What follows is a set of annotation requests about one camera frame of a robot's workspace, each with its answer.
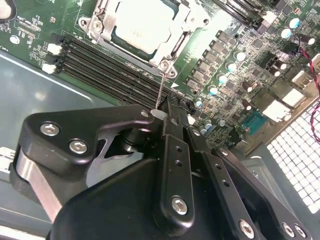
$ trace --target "green circuit board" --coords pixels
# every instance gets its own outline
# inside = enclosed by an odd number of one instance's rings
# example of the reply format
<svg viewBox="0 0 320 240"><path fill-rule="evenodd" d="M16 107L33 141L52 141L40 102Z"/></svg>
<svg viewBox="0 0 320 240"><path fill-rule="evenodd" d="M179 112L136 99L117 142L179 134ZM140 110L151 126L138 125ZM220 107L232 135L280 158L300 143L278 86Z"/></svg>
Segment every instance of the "green circuit board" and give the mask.
<svg viewBox="0 0 320 240"><path fill-rule="evenodd" d="M2 51L41 68L45 63L51 34L69 34L126 63L127 60L124 58L93 44L78 25L80 17L92 15L96 0L15 0L15 3L17 17L0 24L0 49ZM192 101L197 97L202 99L205 104L198 109L201 114L195 117L195 126L200 127L205 120L210 119L212 127L205 136L211 146L217 146L225 144L230 138L230 132L240 128L242 122L252 115L254 109L244 110L243 99L250 100L259 90L268 90L277 78L281 78L286 73L282 71L279 77L274 77L259 65L268 53L276 54L289 44L288 39L283 39L277 34L277 30L285 25L285 21L289 18L299 18L301 23L294 30L296 33L315 38L320 37L320 3L313 0L290 0L286 12L270 8L269 10L276 15L272 23L275 32L264 34L257 34L252 28L243 25L212 0L203 0L201 4L211 17L211 23L206 29L197 29L191 36L174 64L178 72L177 77L167 79L165 86L185 99ZM227 34L232 41L223 43L217 35L221 32ZM187 81L193 77L192 74L197 69L199 60L205 58L204 53L212 52L210 48L212 41L220 43L225 51L217 55L220 62L211 64L212 71L207 74L208 78L198 81L200 87L192 88L187 85ZM226 64L235 62L234 52L236 51L244 52L246 58L244 61L236 62L236 72L229 73ZM288 58L286 60L287 69L296 65L298 59L299 56ZM227 76L227 82L224 84L220 84L217 80L217 75L221 73ZM59 77L115 105L120 104L113 97L67 74L62 73ZM149 77L161 82L159 76ZM250 84L255 82L256 87L250 93L244 92L241 87L243 81ZM218 93L215 96L210 95L208 86L216 86Z"/></svg>

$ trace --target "white label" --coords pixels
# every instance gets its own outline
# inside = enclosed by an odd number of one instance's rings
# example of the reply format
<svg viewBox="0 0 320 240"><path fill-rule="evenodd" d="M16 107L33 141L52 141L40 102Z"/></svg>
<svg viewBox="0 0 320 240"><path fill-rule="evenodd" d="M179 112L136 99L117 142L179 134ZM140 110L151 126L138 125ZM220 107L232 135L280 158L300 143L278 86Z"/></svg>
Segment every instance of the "white label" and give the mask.
<svg viewBox="0 0 320 240"><path fill-rule="evenodd" d="M295 83L304 73L305 71L300 71L294 78L292 78L292 82Z"/></svg>
<svg viewBox="0 0 320 240"><path fill-rule="evenodd" d="M0 147L0 171L9 173L9 165L14 161L15 153L10 148Z"/></svg>

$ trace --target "cpu socket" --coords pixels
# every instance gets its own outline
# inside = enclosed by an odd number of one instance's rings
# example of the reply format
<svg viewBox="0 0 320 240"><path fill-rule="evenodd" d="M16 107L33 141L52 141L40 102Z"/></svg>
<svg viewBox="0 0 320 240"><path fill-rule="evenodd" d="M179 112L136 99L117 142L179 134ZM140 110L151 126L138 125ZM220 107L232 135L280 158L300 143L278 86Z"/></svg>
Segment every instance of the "cpu socket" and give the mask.
<svg viewBox="0 0 320 240"><path fill-rule="evenodd" d="M154 75L178 75L174 63L210 16L196 0L98 0L79 26L93 43Z"/></svg>

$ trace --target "hole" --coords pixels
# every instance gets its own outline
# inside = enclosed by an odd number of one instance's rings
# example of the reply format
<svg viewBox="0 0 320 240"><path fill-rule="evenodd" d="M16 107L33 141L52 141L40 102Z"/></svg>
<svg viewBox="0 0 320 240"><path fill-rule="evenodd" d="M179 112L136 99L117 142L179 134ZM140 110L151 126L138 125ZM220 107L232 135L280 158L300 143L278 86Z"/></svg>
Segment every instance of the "hole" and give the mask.
<svg viewBox="0 0 320 240"><path fill-rule="evenodd" d="M244 230L246 233L249 233L249 234L252 233L251 229L248 226L245 226Z"/></svg>
<svg viewBox="0 0 320 240"><path fill-rule="evenodd" d="M175 164L178 166L178 167L182 167L182 162L180 162L179 160L175 160Z"/></svg>
<svg viewBox="0 0 320 240"><path fill-rule="evenodd" d="M81 20L80 24L81 24L81 26L86 26L87 25L87 21L86 20Z"/></svg>
<svg viewBox="0 0 320 240"><path fill-rule="evenodd" d="M106 145L107 140L106 139L101 139L98 141L97 147L96 147L96 153L95 157L98 157L101 151L104 149L104 146Z"/></svg>
<svg viewBox="0 0 320 240"><path fill-rule="evenodd" d="M149 117L149 114L145 110L141 111L141 115L144 116L145 118Z"/></svg>
<svg viewBox="0 0 320 240"><path fill-rule="evenodd" d="M175 150L177 150L179 153L182 152L182 149L179 146L175 146Z"/></svg>
<svg viewBox="0 0 320 240"><path fill-rule="evenodd" d="M178 125L179 125L178 121L177 121L177 120L175 120L174 118L171 118L171 122L172 122L174 125L176 125L176 126L178 126Z"/></svg>
<svg viewBox="0 0 320 240"><path fill-rule="evenodd" d="M217 169L219 169L219 170L221 170L222 168L221 168L221 166L219 165L219 164L216 164L215 165L215 167L217 168Z"/></svg>
<svg viewBox="0 0 320 240"><path fill-rule="evenodd" d="M226 180L222 180L222 182L226 187L230 187L230 184Z"/></svg>

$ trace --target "black metal bracket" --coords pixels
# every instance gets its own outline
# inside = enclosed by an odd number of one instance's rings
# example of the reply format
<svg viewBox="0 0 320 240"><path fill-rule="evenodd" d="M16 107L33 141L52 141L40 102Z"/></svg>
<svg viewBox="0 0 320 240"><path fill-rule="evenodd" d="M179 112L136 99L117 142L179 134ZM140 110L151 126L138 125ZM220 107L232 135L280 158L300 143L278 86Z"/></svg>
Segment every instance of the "black metal bracket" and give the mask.
<svg viewBox="0 0 320 240"><path fill-rule="evenodd" d="M305 226L230 151L211 153L189 126L188 110L184 101L168 97L152 113L130 105L33 114L22 126L11 183L43 205L54 222L51 240L131 239L116 228L130 229L137 239L311 240ZM92 163L132 152L144 158L86 189ZM130 216L141 221L139 229ZM213 216L216 225L208 220ZM87 236L85 228L95 234Z"/></svg>

